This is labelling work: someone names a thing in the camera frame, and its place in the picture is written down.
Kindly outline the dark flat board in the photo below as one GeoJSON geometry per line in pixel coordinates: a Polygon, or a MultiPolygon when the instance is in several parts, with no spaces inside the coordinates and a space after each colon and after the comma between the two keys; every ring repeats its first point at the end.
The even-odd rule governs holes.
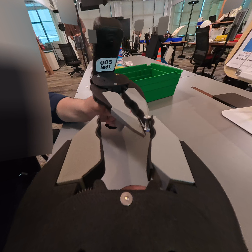
{"type": "Polygon", "coordinates": [[[213,96],[213,99],[234,108],[251,107],[252,100],[236,93],[225,93],[213,96]]]}

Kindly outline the black disc-topped pole stand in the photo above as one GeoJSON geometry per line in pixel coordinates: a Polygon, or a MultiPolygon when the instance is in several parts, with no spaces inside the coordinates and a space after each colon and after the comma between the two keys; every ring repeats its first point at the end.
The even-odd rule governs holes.
{"type": "Polygon", "coordinates": [[[57,21],[57,25],[58,25],[58,28],[60,31],[62,31],[64,37],[65,37],[65,40],[66,40],[66,43],[69,44],[69,39],[65,33],[65,26],[64,24],[61,22],[61,18],[60,18],[60,15],[59,15],[59,11],[58,9],[55,9],[52,11],[54,14],[55,14],[55,17],[56,17],[56,21],[57,21]]]}

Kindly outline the cluttered wooden desk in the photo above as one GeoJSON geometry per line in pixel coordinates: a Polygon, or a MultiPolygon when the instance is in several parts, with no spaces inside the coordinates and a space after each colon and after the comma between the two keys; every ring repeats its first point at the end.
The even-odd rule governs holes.
{"type": "MultiPolygon", "coordinates": [[[[232,25],[233,21],[227,21],[227,22],[216,22],[212,23],[213,26],[217,26],[216,28],[210,29],[209,32],[209,45],[210,46],[219,46],[223,45],[227,39],[227,34],[225,35],[224,32],[227,30],[228,25],[232,25]]],[[[227,46],[234,46],[238,40],[241,38],[243,33],[239,33],[240,29],[237,30],[236,36],[234,39],[229,39],[227,42],[227,46]]]]}

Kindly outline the wooden post with red sign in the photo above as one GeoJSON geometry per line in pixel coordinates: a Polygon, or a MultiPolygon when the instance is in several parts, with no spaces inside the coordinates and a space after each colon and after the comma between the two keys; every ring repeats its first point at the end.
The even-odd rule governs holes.
{"type": "Polygon", "coordinates": [[[37,40],[37,43],[38,43],[38,46],[39,46],[39,51],[40,51],[40,55],[41,55],[41,58],[42,58],[42,63],[43,63],[43,66],[46,70],[46,72],[49,74],[49,76],[52,76],[54,75],[54,72],[53,72],[53,69],[45,55],[45,52],[44,52],[44,45],[39,41],[39,38],[36,36],[36,40],[37,40]]]}

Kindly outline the tilted paper board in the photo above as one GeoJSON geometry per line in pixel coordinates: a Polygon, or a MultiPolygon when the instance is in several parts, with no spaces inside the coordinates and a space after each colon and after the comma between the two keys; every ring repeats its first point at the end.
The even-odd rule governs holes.
{"type": "Polygon", "coordinates": [[[176,36],[176,35],[179,33],[179,31],[180,31],[182,28],[184,28],[184,27],[185,27],[185,25],[182,25],[182,26],[178,27],[178,28],[171,34],[171,36],[172,36],[172,37],[176,36]]]}

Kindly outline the large black display screen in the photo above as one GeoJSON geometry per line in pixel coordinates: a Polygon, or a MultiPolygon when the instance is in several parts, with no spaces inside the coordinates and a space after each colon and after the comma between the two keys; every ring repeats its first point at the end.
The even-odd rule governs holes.
{"type": "Polygon", "coordinates": [[[117,19],[120,21],[120,23],[122,25],[122,29],[124,32],[124,38],[130,40],[130,38],[131,38],[130,18],[118,17],[117,19]]]}

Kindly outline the green plastic bin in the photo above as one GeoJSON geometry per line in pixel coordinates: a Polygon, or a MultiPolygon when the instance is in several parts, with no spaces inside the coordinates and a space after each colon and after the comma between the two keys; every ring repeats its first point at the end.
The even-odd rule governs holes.
{"type": "Polygon", "coordinates": [[[146,102],[172,96],[183,70],[151,63],[115,69],[124,74],[143,91],[146,102]]]}

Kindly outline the white wipes canister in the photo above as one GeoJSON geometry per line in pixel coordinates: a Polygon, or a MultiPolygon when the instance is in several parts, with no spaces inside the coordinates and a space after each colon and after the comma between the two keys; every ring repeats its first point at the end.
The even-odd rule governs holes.
{"type": "Polygon", "coordinates": [[[115,69],[118,69],[118,68],[123,68],[123,49],[122,49],[122,44],[120,46],[120,50],[119,50],[119,54],[118,54],[118,58],[117,58],[116,66],[115,66],[115,69]]]}

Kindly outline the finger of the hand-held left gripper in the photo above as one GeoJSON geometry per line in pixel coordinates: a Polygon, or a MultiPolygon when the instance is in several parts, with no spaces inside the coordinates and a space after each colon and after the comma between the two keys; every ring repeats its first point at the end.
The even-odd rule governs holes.
{"type": "Polygon", "coordinates": [[[145,137],[146,134],[143,130],[140,120],[135,116],[131,110],[125,105],[123,98],[120,94],[107,91],[103,92],[103,96],[107,99],[112,106],[111,114],[117,121],[129,128],[134,133],[141,137],[145,137]]]}
{"type": "Polygon", "coordinates": [[[146,99],[142,96],[143,92],[135,88],[127,88],[122,93],[125,105],[137,116],[142,126],[144,126],[144,115],[149,115],[149,108],[146,99]]]}

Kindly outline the white lamp base plate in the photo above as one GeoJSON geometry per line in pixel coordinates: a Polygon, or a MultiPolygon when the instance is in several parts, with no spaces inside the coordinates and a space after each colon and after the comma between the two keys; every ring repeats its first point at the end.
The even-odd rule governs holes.
{"type": "Polygon", "coordinates": [[[222,116],[252,134],[252,106],[224,110],[222,116]]]}

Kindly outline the black framed tilted panel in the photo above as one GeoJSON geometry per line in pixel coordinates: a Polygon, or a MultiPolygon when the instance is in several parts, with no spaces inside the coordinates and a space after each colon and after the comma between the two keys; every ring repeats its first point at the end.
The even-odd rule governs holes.
{"type": "Polygon", "coordinates": [[[242,22],[244,21],[245,16],[247,15],[247,12],[249,11],[250,8],[245,8],[245,9],[241,9],[238,11],[233,23],[232,23],[232,27],[228,33],[228,36],[226,38],[226,40],[230,40],[233,41],[235,39],[235,36],[238,33],[238,30],[242,24],[242,22]]]}

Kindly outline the black studio softbox light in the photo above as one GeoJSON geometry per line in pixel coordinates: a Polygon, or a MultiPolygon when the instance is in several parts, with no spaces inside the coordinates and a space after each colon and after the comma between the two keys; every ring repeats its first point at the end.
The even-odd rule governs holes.
{"type": "Polygon", "coordinates": [[[105,6],[107,3],[107,0],[81,0],[80,11],[96,10],[99,5],[105,6]]]}

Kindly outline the wooden top desk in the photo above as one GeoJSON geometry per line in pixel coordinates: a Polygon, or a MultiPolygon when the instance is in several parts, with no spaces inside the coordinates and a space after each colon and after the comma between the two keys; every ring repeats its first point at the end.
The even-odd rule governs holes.
{"type": "Polygon", "coordinates": [[[173,46],[173,52],[172,52],[172,55],[171,55],[171,66],[173,66],[173,63],[174,63],[174,58],[175,58],[175,52],[176,52],[176,46],[181,46],[185,43],[187,43],[188,41],[179,41],[179,42],[167,42],[166,44],[169,45],[169,46],[173,46]]]}

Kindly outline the person's left forearm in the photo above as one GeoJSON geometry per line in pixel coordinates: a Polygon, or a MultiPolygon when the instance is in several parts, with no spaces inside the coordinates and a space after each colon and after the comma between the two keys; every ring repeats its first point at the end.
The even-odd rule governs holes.
{"type": "Polygon", "coordinates": [[[96,116],[97,104],[93,97],[73,99],[62,94],[49,92],[51,118],[54,124],[65,122],[87,122],[96,116]]]}

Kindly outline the person's left hand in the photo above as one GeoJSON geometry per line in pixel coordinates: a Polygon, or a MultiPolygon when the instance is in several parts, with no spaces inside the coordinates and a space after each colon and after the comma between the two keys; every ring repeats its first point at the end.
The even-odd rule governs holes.
{"type": "Polygon", "coordinates": [[[105,122],[109,127],[116,127],[116,119],[111,115],[105,106],[98,104],[94,100],[93,96],[85,100],[85,114],[87,121],[90,121],[95,116],[99,116],[101,122],[105,122]]]}

